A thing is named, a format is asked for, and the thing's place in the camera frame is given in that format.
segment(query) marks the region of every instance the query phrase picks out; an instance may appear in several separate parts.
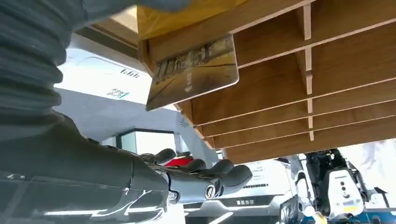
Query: red object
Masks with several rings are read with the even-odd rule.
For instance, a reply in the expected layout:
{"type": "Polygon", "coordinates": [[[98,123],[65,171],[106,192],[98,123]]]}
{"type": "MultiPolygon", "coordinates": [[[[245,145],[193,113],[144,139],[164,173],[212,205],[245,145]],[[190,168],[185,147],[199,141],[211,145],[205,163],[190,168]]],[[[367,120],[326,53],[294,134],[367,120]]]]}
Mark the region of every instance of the red object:
{"type": "Polygon", "coordinates": [[[185,166],[189,162],[192,161],[192,158],[180,158],[180,159],[173,159],[170,162],[168,162],[165,166],[166,167],[172,167],[172,166],[185,166]]]}

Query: wooden shelf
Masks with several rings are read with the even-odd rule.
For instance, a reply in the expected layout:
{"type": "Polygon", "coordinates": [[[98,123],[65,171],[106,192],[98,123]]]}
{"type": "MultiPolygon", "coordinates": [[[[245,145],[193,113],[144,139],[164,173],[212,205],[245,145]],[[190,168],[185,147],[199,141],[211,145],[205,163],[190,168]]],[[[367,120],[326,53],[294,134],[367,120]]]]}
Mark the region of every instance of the wooden shelf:
{"type": "Polygon", "coordinates": [[[227,158],[235,164],[259,161],[396,138],[395,126],[396,117],[390,117],[317,131],[315,132],[314,141],[310,141],[309,134],[303,133],[286,138],[228,148],[226,153],[227,158]]]}
{"type": "Polygon", "coordinates": [[[178,107],[209,148],[257,161],[396,137],[395,21],[394,0],[247,0],[149,39],[144,61],[232,33],[239,82],[178,107]]]}
{"type": "Polygon", "coordinates": [[[396,21],[393,0],[318,0],[312,3],[312,38],[299,35],[293,13],[235,34],[239,67],[317,46],[396,21]]]}
{"type": "Polygon", "coordinates": [[[248,0],[225,13],[192,26],[149,39],[150,56],[158,62],[282,15],[314,0],[248,0]]]}
{"type": "Polygon", "coordinates": [[[213,147],[230,148],[392,116],[396,116],[396,101],[315,116],[312,117],[312,124],[315,124],[315,126],[312,125],[312,129],[307,125],[306,119],[299,119],[257,129],[215,136],[213,137],[213,147]]]}
{"type": "Polygon", "coordinates": [[[241,69],[236,85],[191,100],[192,122],[207,124],[303,101],[305,97],[295,58],[287,55],[241,69]]]}
{"type": "Polygon", "coordinates": [[[298,59],[293,55],[245,67],[240,69],[236,85],[192,100],[192,123],[204,125],[234,119],[396,79],[394,52],[396,23],[314,47],[312,96],[307,95],[298,59]]]}

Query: window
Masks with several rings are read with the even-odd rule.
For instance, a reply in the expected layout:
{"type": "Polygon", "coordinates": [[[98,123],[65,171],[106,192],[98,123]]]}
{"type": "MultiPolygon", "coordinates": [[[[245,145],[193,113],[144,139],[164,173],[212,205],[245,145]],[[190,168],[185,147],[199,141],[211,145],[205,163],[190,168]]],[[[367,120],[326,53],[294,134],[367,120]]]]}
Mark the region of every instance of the window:
{"type": "Polygon", "coordinates": [[[157,154],[171,148],[176,151],[173,132],[133,129],[117,136],[117,147],[137,154],[157,154]]]}

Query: robotic hand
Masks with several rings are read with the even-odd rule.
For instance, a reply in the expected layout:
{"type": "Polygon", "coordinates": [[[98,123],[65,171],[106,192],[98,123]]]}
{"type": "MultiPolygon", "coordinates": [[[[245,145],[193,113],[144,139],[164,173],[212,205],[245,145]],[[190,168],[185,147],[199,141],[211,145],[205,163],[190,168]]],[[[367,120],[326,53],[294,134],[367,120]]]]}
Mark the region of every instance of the robotic hand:
{"type": "Polygon", "coordinates": [[[252,178],[248,167],[234,167],[229,160],[222,160],[210,169],[203,160],[193,160],[186,166],[164,167],[160,164],[176,156],[171,149],[156,155],[132,155],[135,156],[135,171],[125,194],[116,206],[92,214],[90,221],[139,223],[156,220],[170,204],[205,202],[231,194],[252,178]]]}
{"type": "Polygon", "coordinates": [[[207,169],[203,160],[193,160],[186,166],[163,167],[176,156],[172,149],[164,149],[157,155],[143,154],[140,158],[168,180],[169,190],[176,203],[196,203],[231,194],[242,189],[252,178],[247,166],[234,167],[229,160],[222,160],[207,169]]]}

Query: gold card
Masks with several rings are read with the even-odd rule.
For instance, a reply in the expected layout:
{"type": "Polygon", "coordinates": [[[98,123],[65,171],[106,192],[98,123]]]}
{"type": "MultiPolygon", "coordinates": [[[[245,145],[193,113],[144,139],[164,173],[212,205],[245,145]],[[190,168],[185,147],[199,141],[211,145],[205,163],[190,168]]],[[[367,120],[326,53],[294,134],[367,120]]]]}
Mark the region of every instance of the gold card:
{"type": "Polygon", "coordinates": [[[233,36],[228,35],[157,63],[146,110],[226,88],[238,80],[233,36]]]}

